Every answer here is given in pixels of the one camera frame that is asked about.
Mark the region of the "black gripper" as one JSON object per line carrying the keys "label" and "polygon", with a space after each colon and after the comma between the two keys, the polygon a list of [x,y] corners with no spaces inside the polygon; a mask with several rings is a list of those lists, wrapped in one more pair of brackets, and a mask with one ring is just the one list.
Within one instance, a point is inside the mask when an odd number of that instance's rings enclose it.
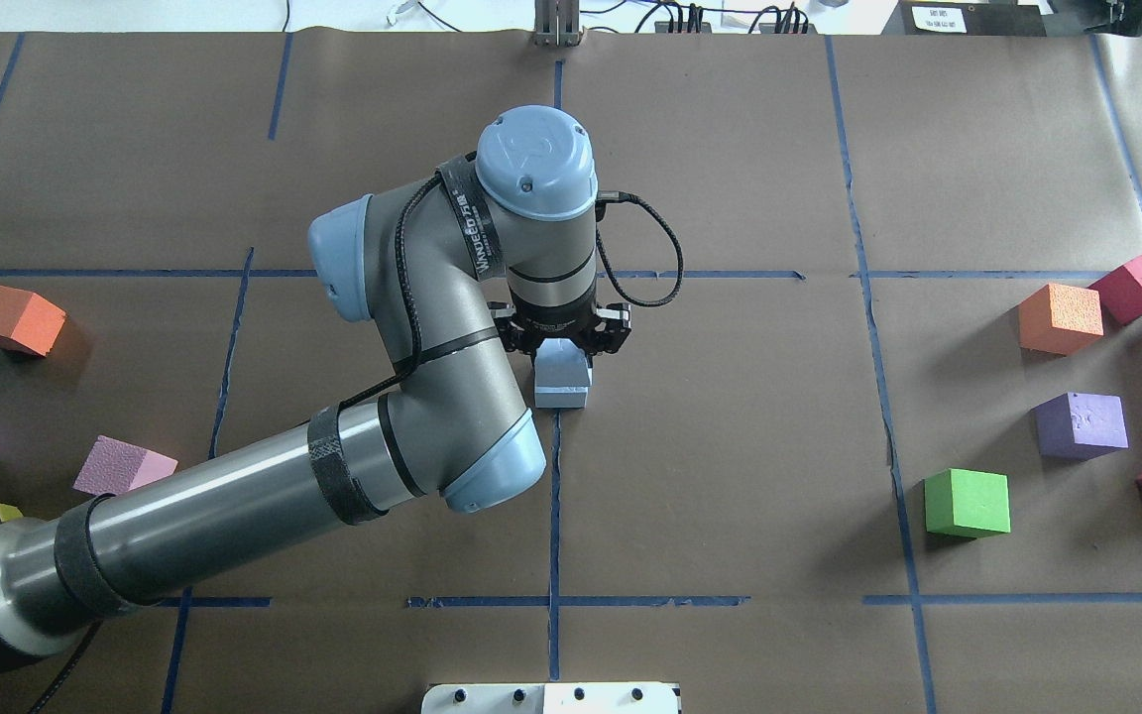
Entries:
{"label": "black gripper", "polygon": [[544,342],[566,339],[584,352],[584,370],[593,375],[594,356],[616,354],[632,334],[632,306],[594,304],[588,297],[558,306],[521,299],[491,303],[494,328],[509,352],[521,353],[521,366],[534,371],[536,351]]}

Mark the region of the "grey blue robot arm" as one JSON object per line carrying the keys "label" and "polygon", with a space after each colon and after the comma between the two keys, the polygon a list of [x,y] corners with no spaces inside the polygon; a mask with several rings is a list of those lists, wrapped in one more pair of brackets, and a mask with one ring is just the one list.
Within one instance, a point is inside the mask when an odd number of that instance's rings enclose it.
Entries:
{"label": "grey blue robot arm", "polygon": [[505,110],[431,176],[312,220],[314,273],[349,322],[372,322],[386,379],[301,424],[50,521],[0,520],[0,673],[409,499],[461,514],[545,471],[509,353],[547,338],[616,351],[597,281],[590,134],[565,110]]}

